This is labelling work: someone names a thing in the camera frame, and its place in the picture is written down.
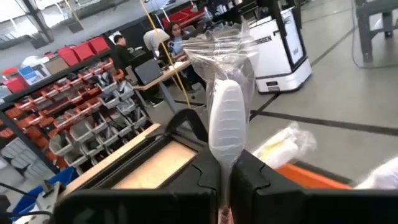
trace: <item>shelf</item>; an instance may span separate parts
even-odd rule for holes
[[[30,94],[36,92],[37,90],[40,90],[41,88],[46,87],[47,85],[49,85],[51,83],[55,83],[59,79],[66,77],[69,73],[75,72],[76,70],[87,67],[87,66],[93,64],[96,60],[99,60],[100,58],[105,57],[105,56],[109,55],[110,53],[111,53],[111,50],[107,50],[105,52],[94,55],[93,57],[85,60],[84,62],[80,62],[79,64],[69,67],[62,72],[58,72],[57,74],[54,74],[51,77],[48,77],[39,83],[31,85],[26,90],[22,90],[18,93],[14,93],[12,95],[5,97],[3,99],[4,103],[2,105],[0,105],[0,110],[4,110],[7,107],[12,106],[13,102],[15,102],[16,100],[18,100],[24,96],[30,95]]]

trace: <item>factory floor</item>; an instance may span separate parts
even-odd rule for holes
[[[398,67],[361,69],[358,30],[353,28],[351,1],[317,0],[302,8],[303,39],[312,62],[312,76],[296,92],[254,94],[246,149],[250,150],[289,123],[311,131],[317,148],[301,161],[358,181],[389,158],[398,156]],[[377,16],[371,19],[373,24]],[[371,66],[398,63],[398,32],[393,39],[373,39]],[[171,89],[178,101],[181,92]],[[192,105],[205,103],[201,93]],[[150,108],[154,121],[166,123],[167,104]],[[197,112],[207,125],[207,110]]]

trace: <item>white cloth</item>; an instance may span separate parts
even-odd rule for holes
[[[162,29],[150,30],[144,34],[144,43],[148,50],[156,51],[159,47],[159,44],[167,40],[169,37],[168,34]]]

